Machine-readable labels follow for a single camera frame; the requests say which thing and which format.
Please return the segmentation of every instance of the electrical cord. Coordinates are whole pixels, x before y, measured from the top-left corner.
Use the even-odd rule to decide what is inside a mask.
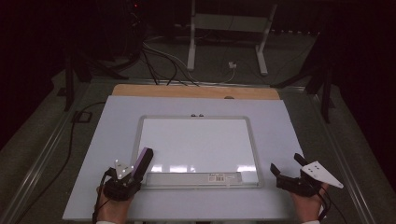
[[[143,55],[144,55],[144,57],[145,57],[146,65],[148,66],[148,70],[149,70],[149,72],[150,72],[150,74],[151,74],[151,77],[152,77],[152,79],[153,79],[154,82],[155,82],[155,85],[159,85],[159,83],[158,83],[158,81],[157,81],[157,77],[156,77],[156,75],[155,75],[154,68],[153,68],[153,66],[151,65],[151,63],[149,62],[149,57],[147,56],[147,54],[146,54],[145,51],[142,51],[142,52],[143,52]]]
[[[340,214],[341,218],[344,220],[344,223],[347,224],[347,219],[345,218],[344,214],[341,212],[340,208],[332,201],[327,190],[323,187],[322,187],[322,189],[324,190],[324,195],[329,200],[330,204],[332,204],[335,207],[335,210],[337,210],[337,212]]]
[[[178,57],[176,57],[176,56],[174,56],[174,55],[172,55],[172,54],[168,54],[168,53],[159,51],[159,50],[157,50],[157,49],[153,49],[152,47],[150,47],[150,46],[147,45],[146,43],[143,43],[143,45],[145,46],[145,47],[143,48],[143,50],[150,50],[150,51],[152,51],[152,52],[156,52],[159,56],[162,56],[162,57],[168,59],[169,61],[174,62],[175,65],[177,66],[177,68],[179,69],[179,71],[183,74],[183,76],[184,76],[189,82],[191,82],[191,83],[192,83],[193,85],[195,85],[195,86],[199,86],[197,83],[200,83],[200,81],[194,79],[194,78],[191,76],[190,72],[187,70],[187,65],[184,64]],[[173,61],[171,58],[174,58],[174,59],[176,59],[179,63],[181,63],[181,64],[183,65],[183,68],[182,68],[178,63],[176,63],[175,61]]]
[[[317,192],[317,196],[320,198],[320,200],[322,201],[323,204],[323,211],[320,213],[318,220],[321,221],[323,218],[326,217],[327,213],[329,212],[331,206],[327,205],[326,200],[324,200],[324,198],[321,196],[321,194],[319,192]]]
[[[159,54],[159,53],[157,53],[157,52],[155,52],[155,51],[151,51],[150,49],[145,49],[145,48],[143,48],[143,50],[146,50],[147,53],[149,53],[149,54],[156,55],[156,56],[160,56],[160,57],[164,57],[164,58],[168,59],[168,60],[172,63],[172,65],[174,66],[175,72],[174,72],[174,74],[173,74],[170,78],[161,76],[160,74],[158,74],[157,72],[155,72],[159,77],[163,77],[163,78],[165,78],[165,79],[169,79],[168,82],[166,83],[167,86],[168,86],[173,80],[176,80],[176,81],[178,81],[179,83],[181,83],[181,84],[183,84],[183,85],[186,85],[186,84],[183,83],[182,81],[176,79],[176,76],[177,76],[177,65],[176,65],[176,63],[175,63],[174,61],[172,61],[171,59],[169,59],[169,58],[166,57],[165,55],[161,55],[161,54]]]
[[[99,185],[99,190],[98,190],[98,195],[96,198],[96,203],[95,203],[95,207],[94,207],[94,211],[92,214],[92,224],[95,224],[97,222],[97,218],[98,218],[98,214],[99,214],[99,210],[106,204],[108,203],[108,201],[110,201],[109,199],[104,202],[103,204],[99,205],[100,202],[100,198],[102,196],[102,191],[103,191],[103,186],[105,184],[105,179],[107,176],[107,172],[105,172],[102,176],[102,180],[100,181],[100,185]]]
[[[71,128],[71,131],[70,131],[70,138],[69,138],[69,147],[68,147],[68,151],[67,151],[67,157],[66,157],[66,160],[64,161],[63,166],[58,171],[58,173],[55,175],[55,177],[53,177],[51,179],[51,181],[48,183],[48,185],[46,187],[44,187],[41,190],[41,192],[37,195],[37,197],[25,208],[25,210],[21,213],[21,215],[19,216],[19,218],[15,222],[15,224],[18,224],[18,223],[20,223],[22,221],[24,216],[26,216],[26,214],[29,212],[29,210],[33,207],[33,205],[35,205],[35,203],[37,203],[37,201],[44,195],[44,193],[47,192],[47,190],[52,186],[52,184],[58,179],[58,177],[64,171],[64,168],[66,167],[67,163],[69,163],[69,160],[70,160],[71,154],[72,154],[73,131],[74,131],[75,126],[76,126],[77,118],[79,118],[81,116],[81,114],[85,112],[86,109],[88,109],[88,108],[90,108],[90,107],[92,107],[94,105],[101,105],[101,104],[105,104],[105,103],[106,102],[98,102],[98,103],[94,103],[92,105],[87,105],[82,110],[78,111],[78,113],[73,117],[72,128]]]
[[[228,83],[228,82],[232,81],[234,77],[235,77],[235,68],[233,68],[233,74],[231,75],[231,77],[230,77],[230,78],[228,78],[228,79],[227,79],[227,80],[225,80],[225,81],[222,81],[222,82],[216,83],[216,85],[226,84],[226,83]]]

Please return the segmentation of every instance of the white stand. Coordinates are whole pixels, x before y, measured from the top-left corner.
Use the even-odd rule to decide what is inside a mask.
[[[195,0],[191,1],[191,36],[189,59],[187,60],[187,69],[189,71],[194,70],[195,64],[195,29],[211,29],[262,33],[262,42],[256,46],[256,54],[260,67],[260,74],[263,76],[268,75],[262,50],[264,49],[265,42],[271,30],[271,24],[276,12],[276,4],[272,5],[268,18],[263,18],[200,14],[195,12]]]

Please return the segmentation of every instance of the hand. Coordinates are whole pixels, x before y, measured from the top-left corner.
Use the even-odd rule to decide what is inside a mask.
[[[108,199],[104,194],[105,186],[102,187],[101,197],[99,200],[99,211],[97,221],[108,221],[116,224],[124,224],[128,216],[128,210],[131,205],[131,197],[128,201],[116,202]]]
[[[320,195],[324,194],[325,189],[329,187],[329,185],[323,183],[322,187],[323,189],[321,189],[319,192]],[[295,193],[290,193],[290,195],[293,199],[297,217],[300,219],[300,221],[307,222],[318,220],[320,207],[322,205],[322,200],[318,195],[314,195],[310,198],[303,197]]]

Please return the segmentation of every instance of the barcode label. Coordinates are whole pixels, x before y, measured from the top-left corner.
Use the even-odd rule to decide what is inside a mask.
[[[209,174],[209,182],[225,182],[225,174]]]

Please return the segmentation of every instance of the wrist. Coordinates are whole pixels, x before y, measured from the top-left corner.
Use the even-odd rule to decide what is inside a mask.
[[[320,224],[318,220],[303,222],[302,224]]]
[[[98,221],[106,221],[114,224],[124,224],[128,216],[128,206],[116,206],[119,202],[109,201],[98,213]]]
[[[97,221],[96,224],[116,224],[116,223],[108,222],[108,221]]]

